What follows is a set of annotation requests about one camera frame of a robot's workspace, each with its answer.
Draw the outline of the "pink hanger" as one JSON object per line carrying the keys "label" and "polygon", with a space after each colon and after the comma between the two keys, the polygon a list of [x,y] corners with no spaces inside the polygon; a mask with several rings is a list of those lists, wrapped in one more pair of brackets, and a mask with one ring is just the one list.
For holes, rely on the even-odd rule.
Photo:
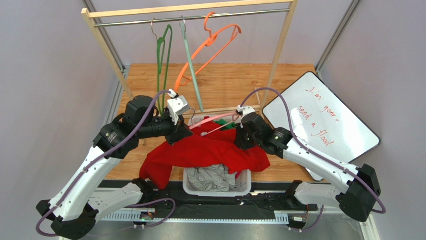
{"label": "pink hanger", "polygon": [[[224,114],[220,114],[220,115],[215,115],[213,117],[209,117],[209,118],[204,119],[204,120],[202,120],[202,121],[200,121],[198,123],[194,123],[194,124],[192,124],[192,125],[189,126],[189,129],[193,130],[193,129],[198,128],[198,127],[200,127],[200,126],[202,126],[202,125],[204,125],[206,123],[214,122],[216,120],[224,119],[224,118],[227,118],[227,117],[231,117],[231,122],[236,122],[240,118],[240,116],[237,114],[236,111],[229,112],[229,113],[224,113]],[[212,134],[212,133],[214,133],[216,131],[219,131],[219,127],[216,128],[216,129],[214,129],[214,130],[211,130],[209,132],[203,132],[201,134],[201,136],[205,137],[205,136],[210,135],[210,134]]]}

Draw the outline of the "red t shirt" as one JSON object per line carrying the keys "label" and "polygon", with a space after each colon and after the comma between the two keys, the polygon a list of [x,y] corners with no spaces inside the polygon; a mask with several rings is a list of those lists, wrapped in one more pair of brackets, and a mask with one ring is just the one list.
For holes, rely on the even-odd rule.
{"label": "red t shirt", "polygon": [[173,167],[205,168],[223,164],[233,174],[243,170],[259,173],[271,165],[260,147],[242,150],[235,145],[235,128],[220,130],[219,124],[208,122],[193,129],[192,133],[173,145],[164,142],[148,153],[139,177],[149,179],[162,190],[170,181]]}

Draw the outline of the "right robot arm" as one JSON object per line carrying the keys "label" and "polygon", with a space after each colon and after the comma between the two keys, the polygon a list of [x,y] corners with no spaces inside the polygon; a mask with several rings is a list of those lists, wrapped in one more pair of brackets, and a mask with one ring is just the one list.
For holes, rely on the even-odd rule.
{"label": "right robot arm", "polygon": [[375,211],[376,204],[383,205],[379,199],[382,191],[378,175],[372,166],[358,167],[320,154],[289,130],[272,129],[255,112],[244,114],[236,124],[234,143],[241,150],[259,147],[266,154],[296,163],[329,182],[325,185],[295,181],[287,193],[303,205],[339,208],[362,223]]}

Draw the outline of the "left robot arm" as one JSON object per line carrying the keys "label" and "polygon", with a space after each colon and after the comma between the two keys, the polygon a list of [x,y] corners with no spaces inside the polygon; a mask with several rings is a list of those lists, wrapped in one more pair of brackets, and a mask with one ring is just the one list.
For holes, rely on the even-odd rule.
{"label": "left robot arm", "polygon": [[52,199],[37,204],[41,218],[51,221],[51,237],[79,240],[110,214],[156,203],[152,187],[142,178],[102,196],[93,194],[129,152],[139,147],[141,139],[165,137],[173,145],[192,135],[183,117],[190,108],[187,100],[169,90],[167,106],[160,110],[156,102],[164,94],[139,95],[129,101],[124,113],[101,129],[67,185]]}

